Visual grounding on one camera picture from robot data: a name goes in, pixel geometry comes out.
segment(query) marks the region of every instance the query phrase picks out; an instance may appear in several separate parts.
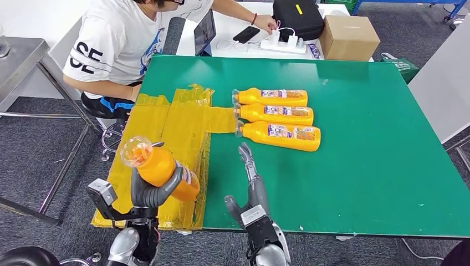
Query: green bag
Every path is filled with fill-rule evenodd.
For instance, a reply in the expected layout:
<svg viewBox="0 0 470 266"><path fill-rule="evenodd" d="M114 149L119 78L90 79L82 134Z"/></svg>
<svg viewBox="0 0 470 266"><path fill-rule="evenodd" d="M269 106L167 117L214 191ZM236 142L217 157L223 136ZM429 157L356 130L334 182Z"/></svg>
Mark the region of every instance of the green bag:
<svg viewBox="0 0 470 266"><path fill-rule="evenodd" d="M381 53L380 55L382 55L382 59L380 60L380 62L389 62L389 63L395 64L395 67L400 72L406 84L410 83L410 81L420 71L419 68L411 64L410 61L406 60L405 58L399 59L389 53Z"/></svg>

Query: white t-shirt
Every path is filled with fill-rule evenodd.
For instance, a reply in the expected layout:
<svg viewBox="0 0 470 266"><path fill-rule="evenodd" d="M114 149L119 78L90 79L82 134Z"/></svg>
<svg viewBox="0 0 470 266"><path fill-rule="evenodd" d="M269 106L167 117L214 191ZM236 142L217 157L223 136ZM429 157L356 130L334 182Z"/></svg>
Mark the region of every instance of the white t-shirt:
<svg viewBox="0 0 470 266"><path fill-rule="evenodd" d="M80 34L63 73L79 81L142 80L152 55L161 53L172 17L200 21L213 0L186 0L170 12L148 18L133 0L94 0L82 17ZM101 95L86 93L88 98Z"/></svg>

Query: cardboard box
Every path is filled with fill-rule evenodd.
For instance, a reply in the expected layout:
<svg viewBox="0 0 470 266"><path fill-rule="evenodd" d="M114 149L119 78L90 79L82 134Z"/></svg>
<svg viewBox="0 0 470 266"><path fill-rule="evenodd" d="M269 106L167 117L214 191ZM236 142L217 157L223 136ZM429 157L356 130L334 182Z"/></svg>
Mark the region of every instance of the cardboard box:
<svg viewBox="0 0 470 266"><path fill-rule="evenodd" d="M325 59L369 61L380 39L366 17L325 16L320 45Z"/></svg>

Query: chair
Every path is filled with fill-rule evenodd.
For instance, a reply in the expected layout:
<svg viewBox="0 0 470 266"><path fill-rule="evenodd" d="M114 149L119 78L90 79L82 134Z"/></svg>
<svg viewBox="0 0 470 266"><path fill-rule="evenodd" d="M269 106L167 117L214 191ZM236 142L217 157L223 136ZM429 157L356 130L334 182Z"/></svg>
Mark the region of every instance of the chair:
<svg viewBox="0 0 470 266"><path fill-rule="evenodd" d="M81 98L83 99L83 97L86 97L84 93L81 94ZM94 117L98 117L98 118L103 118L103 119L116 119L116 123L110 125L107 129L105 129L103 131L103 134L101 135L101 144L103 145L104 147L104 150L103 152L101 153L102 154L102 157L101 157L101 160L102 161L107 161L109 160L109 155L108 155L108 152L111 152L112 154L115 154L116 153L116 149L115 147L118 146L119 142L121 141L121 137L122 137L122 133L124 132L124 128L126 126L126 120L124 119L119 119L117 118L115 115L107 115L99 110L95 110L93 109L92 106L87 106L85 104L85 102L81 101L81 105L83 106L83 108L85 109L85 111L94 116ZM106 144L106 140L111 138L112 136L116 135L119 137L119 139L111 144Z"/></svg>
<svg viewBox="0 0 470 266"><path fill-rule="evenodd" d="M65 259L61 262L49 251L38 247L22 247L12 249L0 254L1 266L59 266L71 262L80 263L81 266L92 266L102 258L101 253L96 252L86 259Z"/></svg>

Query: red bracelet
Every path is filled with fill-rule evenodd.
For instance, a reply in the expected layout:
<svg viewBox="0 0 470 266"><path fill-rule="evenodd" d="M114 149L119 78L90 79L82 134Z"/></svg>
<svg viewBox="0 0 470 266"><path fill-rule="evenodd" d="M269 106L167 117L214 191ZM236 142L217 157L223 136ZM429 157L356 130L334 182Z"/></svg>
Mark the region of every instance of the red bracelet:
<svg viewBox="0 0 470 266"><path fill-rule="evenodd" d="M253 25L254 25L254 21L256 20L256 17L257 17L257 16L258 16L258 13L255 13L255 14L254 14L253 21L251 21L251 26L253 26Z"/></svg>

